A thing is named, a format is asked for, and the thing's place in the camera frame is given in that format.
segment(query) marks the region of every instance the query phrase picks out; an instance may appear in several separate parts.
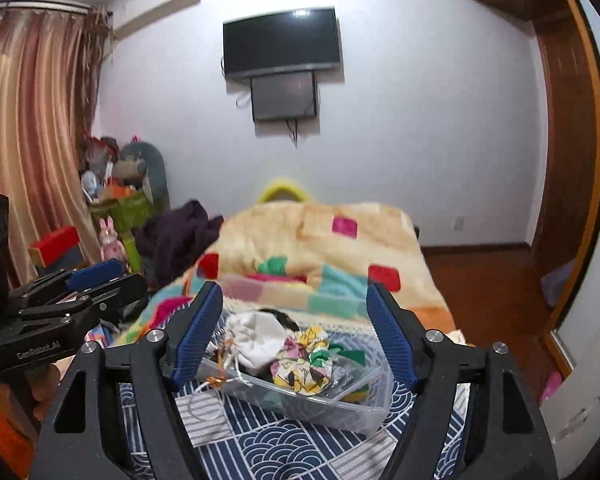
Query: orange sleeve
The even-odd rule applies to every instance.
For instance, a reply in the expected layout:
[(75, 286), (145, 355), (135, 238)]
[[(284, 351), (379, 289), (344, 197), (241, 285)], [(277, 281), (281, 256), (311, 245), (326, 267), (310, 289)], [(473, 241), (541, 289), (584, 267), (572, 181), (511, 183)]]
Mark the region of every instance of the orange sleeve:
[(0, 415), (0, 456), (19, 477), (26, 478), (33, 459), (31, 442)]

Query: blue and white tablecloth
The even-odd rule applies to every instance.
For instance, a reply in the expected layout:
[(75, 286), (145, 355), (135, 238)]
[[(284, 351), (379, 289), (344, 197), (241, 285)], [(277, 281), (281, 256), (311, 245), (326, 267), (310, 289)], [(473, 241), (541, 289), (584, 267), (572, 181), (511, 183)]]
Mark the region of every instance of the blue and white tablecloth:
[[(125, 430), (136, 474), (153, 474), (140, 437), (138, 414), (130, 384), (122, 384)], [(184, 426), (210, 480), (376, 480), (386, 465), (409, 418), (415, 394), (397, 381), (389, 415), (370, 438), (291, 420), (278, 413), (224, 396), (192, 394), (188, 384), (176, 396)], [(201, 422), (194, 416), (218, 418)], [(453, 412), (434, 475), (452, 472), (464, 420)]]

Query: stuffed rabbit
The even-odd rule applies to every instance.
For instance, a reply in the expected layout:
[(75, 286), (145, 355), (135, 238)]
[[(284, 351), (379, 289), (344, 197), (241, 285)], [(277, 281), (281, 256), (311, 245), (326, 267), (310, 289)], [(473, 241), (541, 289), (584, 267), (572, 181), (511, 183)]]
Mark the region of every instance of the stuffed rabbit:
[(125, 247), (120, 240), (118, 240), (118, 233), (113, 228), (113, 219), (111, 217), (104, 221), (104, 218), (100, 219), (100, 258), (102, 261), (115, 258), (126, 266), (126, 251)]

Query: purple cloth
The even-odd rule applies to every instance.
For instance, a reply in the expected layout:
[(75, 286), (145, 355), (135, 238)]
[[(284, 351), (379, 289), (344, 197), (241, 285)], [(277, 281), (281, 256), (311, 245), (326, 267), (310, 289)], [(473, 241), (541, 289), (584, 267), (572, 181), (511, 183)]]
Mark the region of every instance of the purple cloth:
[(132, 233), (138, 253), (154, 261), (155, 279), (162, 288), (182, 275), (218, 240), (222, 222), (221, 216), (209, 220), (200, 202), (191, 200), (179, 209), (149, 218)]

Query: television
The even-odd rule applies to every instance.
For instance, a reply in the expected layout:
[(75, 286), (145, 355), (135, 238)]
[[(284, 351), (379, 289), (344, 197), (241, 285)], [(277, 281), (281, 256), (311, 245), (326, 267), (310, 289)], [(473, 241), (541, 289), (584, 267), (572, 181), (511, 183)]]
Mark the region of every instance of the television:
[(254, 121), (315, 117), (315, 75), (291, 72), (251, 78), (251, 113)]
[(225, 22), (223, 39), (226, 78), (340, 66), (333, 7), (288, 10)]

